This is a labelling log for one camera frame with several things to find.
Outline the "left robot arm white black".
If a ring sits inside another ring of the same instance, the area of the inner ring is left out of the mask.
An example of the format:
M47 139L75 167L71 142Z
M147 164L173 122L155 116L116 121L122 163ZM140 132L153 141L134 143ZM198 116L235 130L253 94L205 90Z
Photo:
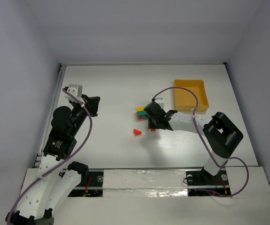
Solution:
M79 150L75 136L85 119L98 114L100 97L69 95L73 108L55 109L36 179L20 194L7 214L8 225L52 225L54 215L71 191L90 182L87 165L73 161Z

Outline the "teal arch block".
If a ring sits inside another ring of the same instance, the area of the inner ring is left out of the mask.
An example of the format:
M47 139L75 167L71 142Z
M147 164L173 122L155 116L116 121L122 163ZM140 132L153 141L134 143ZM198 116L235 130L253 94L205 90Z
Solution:
M148 117L148 114L146 111L137 111L138 117Z

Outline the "yellow arch block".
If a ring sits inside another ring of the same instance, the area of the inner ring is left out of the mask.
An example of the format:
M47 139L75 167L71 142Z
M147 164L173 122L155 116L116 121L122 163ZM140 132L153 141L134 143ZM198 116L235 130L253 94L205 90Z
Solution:
M138 107L136 110L137 110L137 112L140 112L140 111L144 111L144 106L143 107Z

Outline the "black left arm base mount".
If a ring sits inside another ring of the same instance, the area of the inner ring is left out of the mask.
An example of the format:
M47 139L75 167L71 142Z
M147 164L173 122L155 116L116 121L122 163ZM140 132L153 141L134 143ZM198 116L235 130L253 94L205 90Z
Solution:
M90 170L88 173L88 178L83 183L83 186L85 187L87 184L89 184L90 188L101 188L103 186L103 177L104 171Z

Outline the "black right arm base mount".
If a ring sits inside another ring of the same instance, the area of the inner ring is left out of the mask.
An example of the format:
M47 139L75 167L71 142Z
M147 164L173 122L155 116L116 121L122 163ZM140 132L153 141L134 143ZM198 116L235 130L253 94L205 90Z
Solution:
M229 185L226 170L220 170L215 176L208 172L203 172L202 170L186 171L185 181L188 186Z

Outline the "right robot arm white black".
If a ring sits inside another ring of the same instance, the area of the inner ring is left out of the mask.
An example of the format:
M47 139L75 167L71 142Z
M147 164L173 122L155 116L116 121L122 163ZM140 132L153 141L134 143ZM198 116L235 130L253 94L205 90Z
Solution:
M176 110L165 112L156 102L151 102L144 110L156 129L198 134L209 153L209 159L201 169L204 179L218 174L243 139L242 132L222 112L211 117L184 114Z

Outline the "red triangle block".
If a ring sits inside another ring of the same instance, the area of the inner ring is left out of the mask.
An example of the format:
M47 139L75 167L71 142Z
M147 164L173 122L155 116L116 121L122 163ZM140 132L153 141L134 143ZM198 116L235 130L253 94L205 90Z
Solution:
M135 136L142 135L142 132L138 129L134 129L133 132Z

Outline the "yellow plastic tray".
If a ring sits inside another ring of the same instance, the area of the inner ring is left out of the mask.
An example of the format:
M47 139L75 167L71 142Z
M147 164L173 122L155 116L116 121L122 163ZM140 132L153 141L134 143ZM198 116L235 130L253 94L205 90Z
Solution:
M208 98L203 80L174 80L174 86L192 91L198 101L197 112L206 112L209 108ZM196 99L192 93L183 89L173 89L174 107L180 112L189 112L196 106Z

